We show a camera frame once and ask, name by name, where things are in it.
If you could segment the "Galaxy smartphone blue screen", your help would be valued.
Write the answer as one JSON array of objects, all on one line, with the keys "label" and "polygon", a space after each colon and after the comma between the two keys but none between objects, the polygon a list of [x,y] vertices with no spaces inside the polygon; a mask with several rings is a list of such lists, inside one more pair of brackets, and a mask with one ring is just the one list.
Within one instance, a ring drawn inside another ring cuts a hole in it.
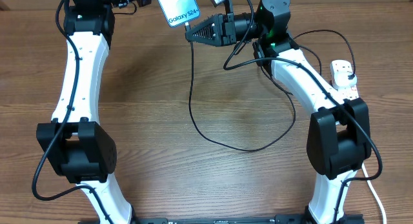
[{"label": "Galaxy smartphone blue screen", "polygon": [[196,0],[158,1],[165,15],[165,19],[171,28],[175,28],[201,16],[201,11],[199,10]]}]

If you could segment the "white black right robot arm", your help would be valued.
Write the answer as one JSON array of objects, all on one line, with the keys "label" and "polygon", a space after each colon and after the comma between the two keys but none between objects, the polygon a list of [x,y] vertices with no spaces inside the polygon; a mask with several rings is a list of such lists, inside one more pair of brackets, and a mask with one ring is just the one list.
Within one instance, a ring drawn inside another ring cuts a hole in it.
[{"label": "white black right robot arm", "polygon": [[316,171],[310,203],[302,214],[278,214],[274,223],[362,223],[361,214],[343,210],[348,187],[378,149],[370,137],[367,104],[347,98],[326,82],[308,63],[288,31],[290,0],[260,0],[248,14],[234,13],[231,0],[216,14],[186,28],[186,40],[211,46],[239,48],[251,41],[254,62],[289,98],[296,98],[310,116],[307,156]]}]

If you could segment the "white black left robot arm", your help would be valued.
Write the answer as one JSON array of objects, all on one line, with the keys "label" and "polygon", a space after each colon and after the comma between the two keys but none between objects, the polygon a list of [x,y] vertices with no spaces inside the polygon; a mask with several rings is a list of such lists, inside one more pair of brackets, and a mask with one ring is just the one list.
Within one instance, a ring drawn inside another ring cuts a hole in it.
[{"label": "white black left robot arm", "polygon": [[[32,180],[32,194],[52,201],[76,190],[87,196],[98,223],[138,223],[133,206],[125,199],[114,171],[114,140],[99,122],[99,91],[111,47],[116,13],[113,8],[149,5],[152,0],[61,0],[55,23],[66,39],[67,61],[58,104],[48,123],[37,126],[36,138],[43,156]],[[37,182],[45,162],[73,187],[42,196]]]}]

